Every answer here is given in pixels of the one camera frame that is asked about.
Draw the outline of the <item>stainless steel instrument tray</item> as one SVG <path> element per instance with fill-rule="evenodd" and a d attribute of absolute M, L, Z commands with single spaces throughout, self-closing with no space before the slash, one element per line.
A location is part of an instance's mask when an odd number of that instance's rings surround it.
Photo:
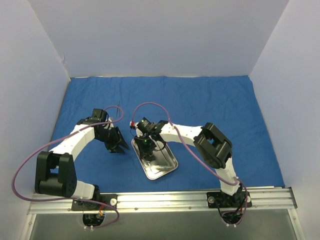
<path fill-rule="evenodd" d="M 161 141 L 156 141 L 156 148 L 153 150 L 152 155 L 142 157 L 136 141 L 133 139 L 131 145 L 136 153 L 138 160 L 146 177 L 154 181 L 163 177 L 164 175 L 174 171 L 178 167 L 178 161 L 174 156 L 170 147 Z"/>

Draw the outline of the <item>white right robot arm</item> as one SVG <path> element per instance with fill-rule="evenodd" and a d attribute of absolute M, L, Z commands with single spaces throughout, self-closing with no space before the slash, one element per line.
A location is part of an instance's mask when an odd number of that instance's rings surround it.
<path fill-rule="evenodd" d="M 133 125 L 138 156 L 150 160 L 157 151 L 163 151 L 168 143 L 181 143 L 204 167 L 213 172 L 220 182 L 223 203 L 234 206 L 240 201 L 241 183 L 232 160 L 231 141 L 212 123 L 204 126 L 185 126 L 161 120 L 149 122 L 143 118 Z"/>

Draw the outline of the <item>blue surgical drape cloth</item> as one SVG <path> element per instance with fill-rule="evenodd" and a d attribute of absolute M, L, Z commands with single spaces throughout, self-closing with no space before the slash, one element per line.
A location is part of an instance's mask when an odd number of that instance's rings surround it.
<path fill-rule="evenodd" d="M 236 175 L 248 187 L 284 186 L 283 176 L 247 76 L 232 77 L 88 77 L 73 78 L 66 89 L 53 139 L 68 135 L 93 109 L 116 116 L 120 101 L 124 117 L 117 123 L 125 141 L 133 136 L 130 121 L 171 119 L 184 126 L 213 123 L 232 143 Z M 149 180 L 134 150 L 110 153 L 93 140 L 75 160 L 78 180 L 107 192 L 156 192 L 217 189 L 213 176 L 180 143 L 169 144 L 176 170 Z"/>

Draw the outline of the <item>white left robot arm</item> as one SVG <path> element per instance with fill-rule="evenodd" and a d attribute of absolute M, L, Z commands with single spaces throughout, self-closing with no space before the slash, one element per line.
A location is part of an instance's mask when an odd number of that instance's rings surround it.
<path fill-rule="evenodd" d="M 124 149 L 129 148 L 119 128 L 105 116 L 83 118 L 68 138 L 50 151 L 41 151 L 37 155 L 35 192 L 80 199 L 88 209 L 97 209 L 101 203 L 99 187 L 78 180 L 75 169 L 76 158 L 93 140 L 104 143 L 110 153 L 123 154 Z"/>

